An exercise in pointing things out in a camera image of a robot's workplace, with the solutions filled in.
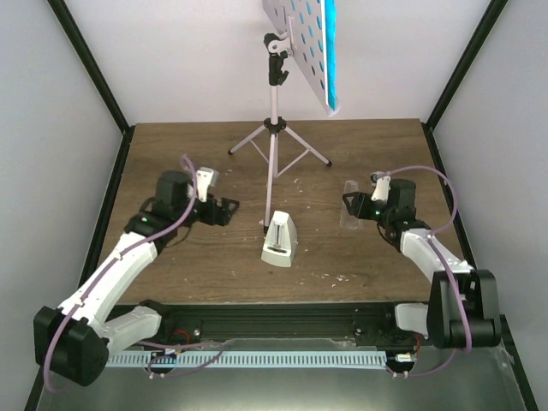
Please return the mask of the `clear plastic metronome cover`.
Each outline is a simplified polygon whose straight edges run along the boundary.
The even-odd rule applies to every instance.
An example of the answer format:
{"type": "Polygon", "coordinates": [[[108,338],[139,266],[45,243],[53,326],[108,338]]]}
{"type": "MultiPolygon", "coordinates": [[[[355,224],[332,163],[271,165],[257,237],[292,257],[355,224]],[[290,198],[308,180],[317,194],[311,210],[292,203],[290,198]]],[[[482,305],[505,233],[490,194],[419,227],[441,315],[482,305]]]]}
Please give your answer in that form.
{"type": "Polygon", "coordinates": [[[347,180],[342,191],[342,208],[339,223],[343,229],[357,231],[363,229],[363,221],[356,217],[357,199],[360,186],[357,181],[347,180]]]}

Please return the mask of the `white metronome body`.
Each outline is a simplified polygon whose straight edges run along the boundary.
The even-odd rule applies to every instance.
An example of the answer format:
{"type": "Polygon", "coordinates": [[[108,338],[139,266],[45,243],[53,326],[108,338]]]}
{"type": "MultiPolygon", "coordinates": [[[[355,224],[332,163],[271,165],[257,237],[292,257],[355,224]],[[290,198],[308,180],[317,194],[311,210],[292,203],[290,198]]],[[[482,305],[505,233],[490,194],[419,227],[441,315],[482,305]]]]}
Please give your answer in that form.
{"type": "Polygon", "coordinates": [[[298,244],[292,217],[285,211],[274,211],[265,235],[261,260],[268,265],[290,268],[298,244]]]}

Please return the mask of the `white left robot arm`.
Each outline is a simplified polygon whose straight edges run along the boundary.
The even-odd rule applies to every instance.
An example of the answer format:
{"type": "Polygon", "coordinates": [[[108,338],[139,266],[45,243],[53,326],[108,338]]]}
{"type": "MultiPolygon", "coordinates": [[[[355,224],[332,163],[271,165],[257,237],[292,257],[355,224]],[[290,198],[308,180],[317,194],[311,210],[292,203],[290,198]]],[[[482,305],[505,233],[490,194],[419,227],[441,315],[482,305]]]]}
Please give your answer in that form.
{"type": "Polygon", "coordinates": [[[210,188],[218,172],[168,170],[126,224],[117,244],[96,271],[58,307],[42,307],[33,319],[35,360],[43,368],[45,385],[55,373],[80,386],[93,383],[107,360],[147,338],[168,344],[174,323],[154,302],[139,304],[129,313],[109,319],[129,285],[157,258],[180,227],[194,223],[225,226],[239,202],[216,199],[210,188]]]}

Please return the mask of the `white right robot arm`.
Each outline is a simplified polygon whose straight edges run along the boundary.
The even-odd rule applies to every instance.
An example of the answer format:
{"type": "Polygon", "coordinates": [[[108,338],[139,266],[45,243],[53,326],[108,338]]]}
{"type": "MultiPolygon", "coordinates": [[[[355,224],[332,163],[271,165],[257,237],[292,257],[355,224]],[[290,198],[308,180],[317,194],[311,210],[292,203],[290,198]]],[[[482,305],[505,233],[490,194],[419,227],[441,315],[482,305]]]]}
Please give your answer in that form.
{"type": "Polygon", "coordinates": [[[427,303],[399,303],[380,324],[381,337],[398,345],[411,332],[428,337],[436,348],[487,348],[502,338],[497,283],[488,270],[457,258],[416,217],[414,182],[383,176],[371,194],[342,195],[348,214],[373,221],[379,234],[411,260],[431,284],[427,303]]]}

